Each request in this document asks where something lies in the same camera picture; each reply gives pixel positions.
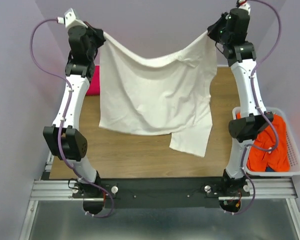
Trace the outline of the white t shirt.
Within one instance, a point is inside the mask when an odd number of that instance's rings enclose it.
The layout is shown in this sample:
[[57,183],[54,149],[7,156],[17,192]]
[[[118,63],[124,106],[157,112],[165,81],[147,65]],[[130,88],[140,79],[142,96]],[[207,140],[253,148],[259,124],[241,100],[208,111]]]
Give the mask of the white t shirt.
[[111,131],[170,135],[170,148],[204,157],[212,130],[214,42],[201,34],[185,48],[141,57],[109,34],[100,49],[100,122]]

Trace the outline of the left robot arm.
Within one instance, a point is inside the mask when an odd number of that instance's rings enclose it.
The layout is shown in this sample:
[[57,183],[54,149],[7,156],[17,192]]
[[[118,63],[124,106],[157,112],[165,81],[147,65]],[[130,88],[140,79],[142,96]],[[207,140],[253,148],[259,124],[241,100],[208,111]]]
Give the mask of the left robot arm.
[[79,121],[86,93],[95,73],[98,49],[105,43],[102,29],[73,26],[68,31],[70,51],[65,65],[65,90],[57,116],[43,129],[43,137],[53,156],[77,176],[79,188],[106,196],[101,179],[88,160],[88,140],[80,132]]

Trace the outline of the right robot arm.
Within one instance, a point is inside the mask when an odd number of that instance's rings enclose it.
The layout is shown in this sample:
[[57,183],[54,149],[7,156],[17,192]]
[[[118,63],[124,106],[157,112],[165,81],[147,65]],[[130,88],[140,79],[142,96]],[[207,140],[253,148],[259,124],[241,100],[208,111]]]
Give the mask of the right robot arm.
[[222,13],[218,21],[207,29],[208,37],[223,47],[222,55],[235,78],[240,101],[240,118],[228,123],[232,147],[229,163],[218,187],[227,194],[236,193],[244,187],[246,177],[243,165],[248,158],[248,148],[274,119],[261,98],[255,69],[255,47],[246,40],[250,12],[251,6],[247,1],[238,2],[235,8]]

